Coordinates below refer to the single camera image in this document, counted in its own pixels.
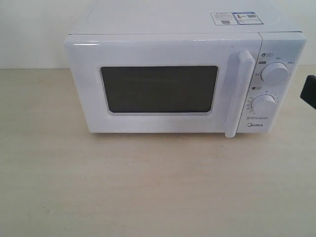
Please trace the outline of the white microwave door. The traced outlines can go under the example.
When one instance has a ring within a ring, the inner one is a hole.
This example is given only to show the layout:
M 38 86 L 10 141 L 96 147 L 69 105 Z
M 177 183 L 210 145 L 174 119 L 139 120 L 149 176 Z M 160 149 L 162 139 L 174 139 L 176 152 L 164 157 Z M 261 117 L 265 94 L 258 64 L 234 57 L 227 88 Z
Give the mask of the white microwave door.
M 234 137 L 262 38 L 246 34 L 71 34 L 66 53 L 92 133 Z

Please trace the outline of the white microwave oven body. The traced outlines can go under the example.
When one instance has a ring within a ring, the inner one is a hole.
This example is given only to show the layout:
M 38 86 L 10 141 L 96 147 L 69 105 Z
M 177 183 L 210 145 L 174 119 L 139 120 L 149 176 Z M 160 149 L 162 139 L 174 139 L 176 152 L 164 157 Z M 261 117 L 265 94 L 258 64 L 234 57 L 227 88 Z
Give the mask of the white microwave oven body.
M 211 17 L 213 12 L 255 12 L 263 24 L 218 26 Z M 287 93 L 306 38 L 267 0 L 97 0 L 68 36 L 232 33 L 258 33 L 262 38 L 237 133 L 268 132 Z M 287 67 L 289 77 L 282 84 L 267 85 L 261 79 L 261 72 L 276 62 Z M 274 97 L 276 109 L 272 114 L 258 115 L 251 102 L 265 94 Z

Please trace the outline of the white upper power knob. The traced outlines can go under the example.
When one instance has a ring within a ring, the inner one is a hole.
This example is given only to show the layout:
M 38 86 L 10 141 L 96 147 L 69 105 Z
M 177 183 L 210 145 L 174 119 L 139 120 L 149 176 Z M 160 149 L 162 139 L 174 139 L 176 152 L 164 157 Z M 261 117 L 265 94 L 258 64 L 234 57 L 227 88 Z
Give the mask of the white upper power knob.
M 267 65 L 261 72 L 262 81 L 271 86 L 282 84 L 287 81 L 289 72 L 287 67 L 280 62 Z

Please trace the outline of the white lower timer knob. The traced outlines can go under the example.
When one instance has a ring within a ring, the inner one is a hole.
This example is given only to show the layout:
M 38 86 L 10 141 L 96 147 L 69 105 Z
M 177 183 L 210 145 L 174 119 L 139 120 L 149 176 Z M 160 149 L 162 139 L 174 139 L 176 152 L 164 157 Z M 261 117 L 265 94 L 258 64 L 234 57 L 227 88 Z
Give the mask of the white lower timer knob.
M 275 111 L 276 102 L 271 95 L 260 95 L 253 99 L 251 108 L 258 115 L 269 115 Z

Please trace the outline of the white blue warning label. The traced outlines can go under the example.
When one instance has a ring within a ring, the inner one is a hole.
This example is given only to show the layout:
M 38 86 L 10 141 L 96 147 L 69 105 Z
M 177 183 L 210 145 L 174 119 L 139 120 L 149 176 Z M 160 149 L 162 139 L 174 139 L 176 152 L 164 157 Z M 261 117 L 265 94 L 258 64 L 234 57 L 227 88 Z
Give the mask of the white blue warning label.
M 215 25 L 262 25 L 255 12 L 213 12 L 211 17 Z

